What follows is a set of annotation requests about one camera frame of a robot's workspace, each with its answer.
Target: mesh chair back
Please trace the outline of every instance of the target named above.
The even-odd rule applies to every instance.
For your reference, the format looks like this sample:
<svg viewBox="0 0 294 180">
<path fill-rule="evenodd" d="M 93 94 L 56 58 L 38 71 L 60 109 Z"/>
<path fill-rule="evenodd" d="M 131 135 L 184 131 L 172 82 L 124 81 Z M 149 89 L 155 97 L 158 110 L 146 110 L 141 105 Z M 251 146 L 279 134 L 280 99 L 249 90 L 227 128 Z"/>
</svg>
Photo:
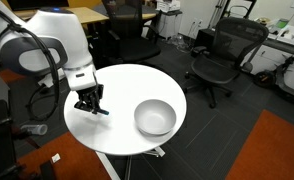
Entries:
<svg viewBox="0 0 294 180">
<path fill-rule="evenodd" d="M 238 69 L 244 57 L 261 45 L 268 33 L 265 26 L 248 19 L 221 19 L 216 26 L 211 54 L 233 62 Z"/>
<path fill-rule="evenodd" d="M 142 33 L 141 0 L 102 0 L 112 30 L 121 38 L 140 37 Z"/>
</svg>

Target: black office chair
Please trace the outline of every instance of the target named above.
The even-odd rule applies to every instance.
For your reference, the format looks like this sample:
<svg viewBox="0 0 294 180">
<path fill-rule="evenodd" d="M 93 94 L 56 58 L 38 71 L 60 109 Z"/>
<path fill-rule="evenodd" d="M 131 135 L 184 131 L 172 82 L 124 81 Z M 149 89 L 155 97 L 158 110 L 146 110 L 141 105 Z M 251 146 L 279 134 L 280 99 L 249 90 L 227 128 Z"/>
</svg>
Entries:
<svg viewBox="0 0 294 180">
<path fill-rule="evenodd" d="M 213 87 L 225 90 L 226 96 L 232 94 L 223 87 L 240 73 L 240 64 L 244 57 L 254 48 L 261 45 L 268 36 L 268 29 L 254 21 L 240 18 L 223 18 L 216 26 L 214 41 L 209 51 L 203 48 L 191 68 L 194 73 L 186 72 L 185 77 L 195 77 L 203 82 L 211 94 L 210 107 L 216 107 Z"/>
<path fill-rule="evenodd" d="M 108 41 L 105 52 L 107 57 L 115 58 L 120 63 L 138 63 L 160 54 L 156 45 L 158 31 L 142 20 L 141 0 L 102 0 L 111 23 L 112 41 Z M 150 39 L 142 37 L 143 27 L 152 30 Z"/>
</svg>

